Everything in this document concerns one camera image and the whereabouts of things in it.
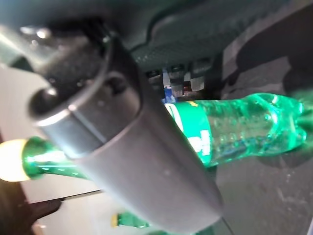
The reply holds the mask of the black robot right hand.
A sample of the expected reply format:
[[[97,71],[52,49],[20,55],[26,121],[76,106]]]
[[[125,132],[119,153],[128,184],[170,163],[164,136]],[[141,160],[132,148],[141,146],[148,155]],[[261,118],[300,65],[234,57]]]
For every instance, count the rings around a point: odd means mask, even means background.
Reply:
[[[28,105],[34,126],[102,190],[153,225],[191,234],[222,215],[206,167],[290,151],[306,138],[295,100],[163,104],[148,80],[204,69],[286,0],[3,0],[1,34],[50,83]]]

